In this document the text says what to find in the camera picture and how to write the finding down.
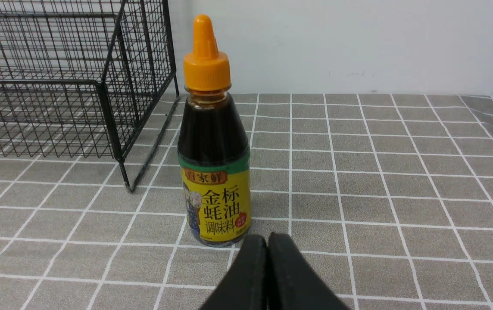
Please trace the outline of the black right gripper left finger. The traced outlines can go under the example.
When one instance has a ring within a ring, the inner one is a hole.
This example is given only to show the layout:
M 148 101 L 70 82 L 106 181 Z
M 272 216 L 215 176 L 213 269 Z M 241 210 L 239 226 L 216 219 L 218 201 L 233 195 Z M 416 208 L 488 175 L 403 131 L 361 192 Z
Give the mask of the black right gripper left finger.
M 266 310 L 267 249 L 262 236 L 245 236 L 230 269 L 200 309 Z

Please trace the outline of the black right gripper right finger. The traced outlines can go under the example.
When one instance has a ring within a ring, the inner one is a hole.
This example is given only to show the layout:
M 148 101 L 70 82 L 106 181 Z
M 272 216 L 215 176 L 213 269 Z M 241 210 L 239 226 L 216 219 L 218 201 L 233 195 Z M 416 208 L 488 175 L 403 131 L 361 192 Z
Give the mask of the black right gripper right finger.
M 348 309 L 311 268 L 288 234 L 270 234 L 267 270 L 270 310 Z

